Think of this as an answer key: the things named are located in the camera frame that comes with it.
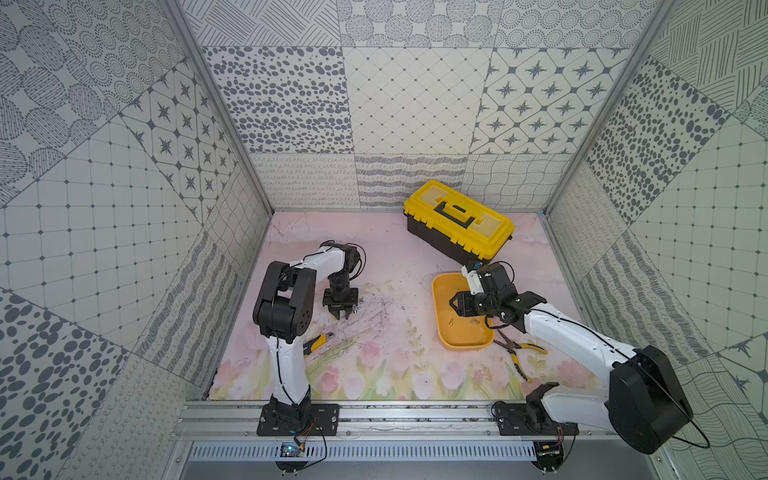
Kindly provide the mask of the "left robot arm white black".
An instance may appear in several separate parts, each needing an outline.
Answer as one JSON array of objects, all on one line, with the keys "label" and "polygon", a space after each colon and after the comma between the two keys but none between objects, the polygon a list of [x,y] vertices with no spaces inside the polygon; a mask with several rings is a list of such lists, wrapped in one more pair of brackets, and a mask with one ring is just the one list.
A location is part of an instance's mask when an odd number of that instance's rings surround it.
[{"label": "left robot arm white black", "polygon": [[362,246],[328,240],[298,261],[273,261],[266,270],[252,319],[268,341],[276,380],[267,413],[293,431],[311,423],[303,335],[313,317],[316,286],[327,280],[322,305],[337,320],[349,317],[359,304],[351,281],[363,272],[366,260]]}]

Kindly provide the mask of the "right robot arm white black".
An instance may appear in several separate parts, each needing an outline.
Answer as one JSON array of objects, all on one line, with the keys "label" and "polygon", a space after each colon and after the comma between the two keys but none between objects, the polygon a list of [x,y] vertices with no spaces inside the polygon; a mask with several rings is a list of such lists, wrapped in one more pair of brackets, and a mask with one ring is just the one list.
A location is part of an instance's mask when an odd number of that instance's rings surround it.
[{"label": "right robot arm white black", "polygon": [[577,424],[610,431],[634,450],[651,454],[694,422],[693,411],[664,352],[633,347],[579,323],[544,297],[520,292],[498,262],[465,265],[465,291],[450,300],[461,317],[495,320],[566,354],[598,378],[598,389],[541,384],[526,397],[530,430]]}]

